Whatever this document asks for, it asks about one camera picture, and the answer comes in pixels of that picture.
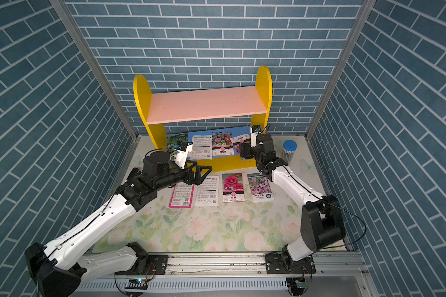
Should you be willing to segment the mixed aster flower seed packet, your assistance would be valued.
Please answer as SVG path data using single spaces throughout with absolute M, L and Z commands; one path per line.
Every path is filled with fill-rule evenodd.
M 248 134 L 235 136 L 235 137 L 231 138 L 230 140 L 233 144 L 234 150 L 237 152 L 237 155 L 240 154 L 240 145 L 241 144 L 244 144 L 244 143 L 251 144 L 250 136 Z

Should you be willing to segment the white text back seed packet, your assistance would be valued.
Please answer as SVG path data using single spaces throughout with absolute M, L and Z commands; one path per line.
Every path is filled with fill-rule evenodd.
M 198 207 L 217 207 L 219 199 L 219 176 L 208 176 L 197 187 L 195 205 Z

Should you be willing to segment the pink back seed packet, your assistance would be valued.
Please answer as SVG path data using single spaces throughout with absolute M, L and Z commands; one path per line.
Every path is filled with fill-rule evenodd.
M 195 186 L 178 183 L 172 192 L 168 207 L 171 209 L 190 209 L 193 204 Z

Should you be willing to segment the pink hollyhock seed packet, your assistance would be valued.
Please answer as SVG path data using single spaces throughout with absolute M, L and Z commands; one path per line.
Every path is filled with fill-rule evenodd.
M 244 181 L 241 173 L 224 173 L 223 203 L 244 202 Z

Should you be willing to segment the purple flower seed packet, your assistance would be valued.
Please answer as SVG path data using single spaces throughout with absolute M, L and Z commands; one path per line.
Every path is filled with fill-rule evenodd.
M 260 173 L 247 175 L 250 193 L 254 203 L 264 203 L 274 201 L 269 180 Z

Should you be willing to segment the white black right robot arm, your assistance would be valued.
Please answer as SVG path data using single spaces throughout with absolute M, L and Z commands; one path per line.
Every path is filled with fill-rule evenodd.
M 266 256 L 268 273 L 277 273 L 279 269 L 287 273 L 314 273 L 308 262 L 311 256 L 346 236 L 338 199 L 321 194 L 296 176 L 288 163 L 276 156 L 270 134 L 259 134 L 255 142 L 243 142 L 239 149 L 242 159 L 254 159 L 257 170 L 301 208 L 299 236 L 281 252 Z

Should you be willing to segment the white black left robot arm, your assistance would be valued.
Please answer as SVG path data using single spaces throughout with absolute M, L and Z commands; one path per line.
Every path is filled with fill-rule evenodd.
M 153 151 L 134 168 L 115 194 L 81 223 L 47 244 L 34 243 L 25 252 L 28 272 L 43 297 L 68 297 L 83 283 L 114 273 L 154 273 L 148 252 L 137 242 L 116 251 L 86 256 L 101 237 L 153 201 L 160 190 L 178 183 L 200 185 L 212 167 L 170 153 Z

